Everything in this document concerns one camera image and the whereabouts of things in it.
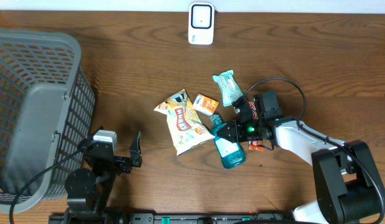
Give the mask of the red Top chocolate bar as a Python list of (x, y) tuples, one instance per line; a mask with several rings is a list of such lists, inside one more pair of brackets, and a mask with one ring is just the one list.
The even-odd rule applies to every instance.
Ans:
[[(253, 119), (259, 119), (259, 115), (256, 110), (256, 106), (253, 101), (248, 102), (250, 109), (253, 113)], [(250, 151), (264, 151), (264, 145), (262, 144), (262, 140), (253, 140), (249, 142), (249, 150)]]

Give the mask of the blue mouthwash bottle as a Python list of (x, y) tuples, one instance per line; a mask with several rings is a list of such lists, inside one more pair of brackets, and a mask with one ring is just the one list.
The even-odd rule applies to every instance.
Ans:
[(240, 144), (229, 142), (228, 140), (217, 135), (217, 131), (219, 131), (225, 125), (220, 115), (213, 114), (210, 116), (210, 120), (213, 125), (213, 128), (210, 132), (215, 137), (213, 140), (220, 154), (223, 167), (225, 169), (232, 169), (245, 163), (246, 155)]

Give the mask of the small orange white box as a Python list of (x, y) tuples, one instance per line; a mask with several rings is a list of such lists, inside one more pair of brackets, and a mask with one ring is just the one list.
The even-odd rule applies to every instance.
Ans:
[(215, 113), (219, 102), (211, 99), (205, 95), (198, 94), (193, 102), (193, 108), (207, 116), (211, 116)]

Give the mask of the teal wet wipes pack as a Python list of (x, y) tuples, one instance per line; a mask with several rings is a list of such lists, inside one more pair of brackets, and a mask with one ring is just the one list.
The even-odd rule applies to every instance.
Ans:
[(233, 75), (233, 70), (228, 70), (220, 75), (213, 75), (213, 80), (221, 91), (223, 106), (231, 106), (233, 102), (243, 96), (243, 92), (235, 82)]

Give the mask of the yellow snack chip bag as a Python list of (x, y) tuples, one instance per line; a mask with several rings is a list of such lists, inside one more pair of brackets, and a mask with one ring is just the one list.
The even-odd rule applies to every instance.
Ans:
[(177, 156), (215, 138), (201, 122), (185, 89), (168, 97), (154, 111), (166, 115)]

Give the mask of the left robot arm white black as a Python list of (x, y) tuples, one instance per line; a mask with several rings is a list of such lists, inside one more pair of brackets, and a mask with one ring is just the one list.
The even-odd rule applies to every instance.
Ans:
[(82, 140), (78, 149), (89, 168), (79, 168), (65, 181), (68, 209), (61, 223), (127, 223), (124, 212), (108, 208), (107, 203), (116, 178), (142, 165), (141, 134), (130, 145), (130, 156), (115, 156), (117, 135), (98, 130)]

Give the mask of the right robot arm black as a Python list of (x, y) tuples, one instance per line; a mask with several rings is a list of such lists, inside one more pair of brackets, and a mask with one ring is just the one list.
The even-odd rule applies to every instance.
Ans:
[(385, 216), (385, 188), (369, 146), (330, 138), (303, 122), (285, 117), (277, 100), (254, 100), (240, 107), (241, 119), (222, 124), (215, 133), (232, 142), (268, 140), (312, 166), (316, 200), (292, 211), (296, 223), (358, 223)]

